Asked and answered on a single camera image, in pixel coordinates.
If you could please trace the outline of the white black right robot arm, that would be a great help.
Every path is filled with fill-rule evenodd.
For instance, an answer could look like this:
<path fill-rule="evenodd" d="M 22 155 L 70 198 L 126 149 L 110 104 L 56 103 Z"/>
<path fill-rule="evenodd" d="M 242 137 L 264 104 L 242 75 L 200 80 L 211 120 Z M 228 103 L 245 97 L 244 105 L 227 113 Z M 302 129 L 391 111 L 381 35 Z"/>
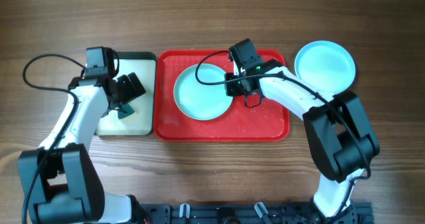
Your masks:
<path fill-rule="evenodd" d="M 370 178 L 371 160 L 380 152 L 359 97 L 350 90 L 334 94 L 315 88 L 275 59 L 224 78 L 228 95 L 259 94 L 302 119 L 321 173 L 313 202 L 328 221 L 341 218 L 355 183 Z"/>

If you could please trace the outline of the mint green plate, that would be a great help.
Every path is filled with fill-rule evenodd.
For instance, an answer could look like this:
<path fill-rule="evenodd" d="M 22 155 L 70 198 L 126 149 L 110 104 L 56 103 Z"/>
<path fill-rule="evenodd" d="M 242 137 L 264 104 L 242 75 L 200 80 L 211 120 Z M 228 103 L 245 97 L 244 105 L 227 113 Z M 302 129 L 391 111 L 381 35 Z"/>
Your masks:
<path fill-rule="evenodd" d="M 224 114 L 232 104 L 233 97 L 226 95 L 223 84 L 204 85 L 197 81 L 197 65 L 186 68 L 175 81 L 173 96 L 184 115 L 195 120 L 212 120 Z"/>

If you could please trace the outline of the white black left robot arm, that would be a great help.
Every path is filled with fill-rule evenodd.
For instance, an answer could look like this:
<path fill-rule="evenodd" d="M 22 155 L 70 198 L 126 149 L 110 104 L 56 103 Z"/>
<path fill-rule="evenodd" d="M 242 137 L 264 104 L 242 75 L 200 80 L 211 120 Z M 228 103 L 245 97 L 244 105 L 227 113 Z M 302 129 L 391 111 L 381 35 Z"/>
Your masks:
<path fill-rule="evenodd" d="M 18 159 L 22 222 L 149 223 L 134 196 L 104 191 L 88 154 L 99 120 L 145 93 L 138 77 L 77 76 L 65 92 L 68 102 L 52 134 Z"/>

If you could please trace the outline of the green yellow sponge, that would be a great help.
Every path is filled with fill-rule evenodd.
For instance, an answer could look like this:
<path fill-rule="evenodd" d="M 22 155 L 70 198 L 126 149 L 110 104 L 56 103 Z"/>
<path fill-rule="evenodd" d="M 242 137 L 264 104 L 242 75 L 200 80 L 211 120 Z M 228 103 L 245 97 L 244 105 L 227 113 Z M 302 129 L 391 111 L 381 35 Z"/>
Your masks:
<path fill-rule="evenodd" d="M 118 120 L 123 120 L 135 114 L 135 110 L 130 104 L 122 104 L 117 110 Z"/>

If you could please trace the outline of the light blue plate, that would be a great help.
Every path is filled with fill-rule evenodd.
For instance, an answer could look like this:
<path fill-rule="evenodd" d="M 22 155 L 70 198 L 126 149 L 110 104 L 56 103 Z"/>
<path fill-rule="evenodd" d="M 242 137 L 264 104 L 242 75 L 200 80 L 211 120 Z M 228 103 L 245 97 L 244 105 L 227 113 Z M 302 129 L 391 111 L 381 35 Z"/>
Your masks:
<path fill-rule="evenodd" d="M 357 74 L 351 54 L 331 41 L 313 41 L 303 46 L 295 57 L 294 70 L 301 80 L 336 94 L 348 89 Z"/>

